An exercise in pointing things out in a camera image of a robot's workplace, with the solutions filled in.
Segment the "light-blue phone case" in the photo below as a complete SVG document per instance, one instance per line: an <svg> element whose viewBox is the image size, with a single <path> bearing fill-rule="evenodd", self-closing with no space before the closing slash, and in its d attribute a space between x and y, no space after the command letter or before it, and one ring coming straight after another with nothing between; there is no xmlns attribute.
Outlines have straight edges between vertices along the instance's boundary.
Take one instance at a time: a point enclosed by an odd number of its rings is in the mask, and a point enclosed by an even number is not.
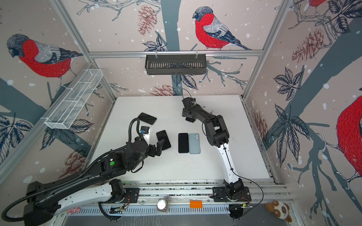
<svg viewBox="0 0 362 226"><path fill-rule="evenodd" d="M200 136L198 133L189 134L189 153L200 154Z"/></svg>

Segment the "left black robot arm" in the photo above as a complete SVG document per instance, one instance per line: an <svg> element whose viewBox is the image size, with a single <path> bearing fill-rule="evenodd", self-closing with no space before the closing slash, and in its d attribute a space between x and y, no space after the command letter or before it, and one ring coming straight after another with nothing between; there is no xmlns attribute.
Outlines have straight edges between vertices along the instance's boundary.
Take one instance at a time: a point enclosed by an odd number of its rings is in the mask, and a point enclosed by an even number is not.
<svg viewBox="0 0 362 226"><path fill-rule="evenodd" d="M138 118L131 121L128 141L123 147L100 155L84 170L48 184L38 181L29 184L26 196L3 210L2 220L39 226L74 207L122 201L126 193L118 177L127 172L137 173L147 157L160 156L165 142L149 144L149 130L139 123Z"/></svg>

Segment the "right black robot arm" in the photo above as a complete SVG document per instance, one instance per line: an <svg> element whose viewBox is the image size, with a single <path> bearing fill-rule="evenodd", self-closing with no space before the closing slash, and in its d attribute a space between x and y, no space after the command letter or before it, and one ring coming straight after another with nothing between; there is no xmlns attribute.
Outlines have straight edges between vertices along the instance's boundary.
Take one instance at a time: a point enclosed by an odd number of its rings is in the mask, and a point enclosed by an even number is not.
<svg viewBox="0 0 362 226"><path fill-rule="evenodd" d="M207 141L213 147L218 150L218 154L221 157L224 165L224 186L225 195L222 198L235 202L239 199L245 200L250 203L251 199L246 198L246 187L243 180L247 180L259 187L262 192L262 198L257 205L261 204L264 200L264 191L259 184L255 181L242 177L237 174L229 147L229 132L221 115L213 115L205 111L201 105L196 103L196 99L193 97L187 97L182 99L183 112L182 117L191 120L192 122L199 120L202 125L203 134L206 136Z"/></svg>

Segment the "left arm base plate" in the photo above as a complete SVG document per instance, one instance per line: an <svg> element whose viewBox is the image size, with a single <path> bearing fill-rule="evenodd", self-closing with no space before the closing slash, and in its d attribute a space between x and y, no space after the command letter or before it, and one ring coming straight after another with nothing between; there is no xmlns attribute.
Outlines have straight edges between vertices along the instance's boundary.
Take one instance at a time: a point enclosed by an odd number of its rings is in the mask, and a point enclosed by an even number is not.
<svg viewBox="0 0 362 226"><path fill-rule="evenodd" d="M112 198L112 203L137 203L139 197L139 188L126 188L116 192Z"/></svg>

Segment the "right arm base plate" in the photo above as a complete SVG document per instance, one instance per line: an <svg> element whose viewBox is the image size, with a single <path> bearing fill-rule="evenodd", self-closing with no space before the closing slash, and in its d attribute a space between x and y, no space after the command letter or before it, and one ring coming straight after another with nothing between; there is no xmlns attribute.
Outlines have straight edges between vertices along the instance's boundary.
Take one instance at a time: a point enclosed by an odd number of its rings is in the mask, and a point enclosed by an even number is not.
<svg viewBox="0 0 362 226"><path fill-rule="evenodd" d="M210 196L214 202L251 202L251 195L248 187L244 187L243 191L237 198L230 198L225 191L225 187L212 187L212 195Z"/></svg>

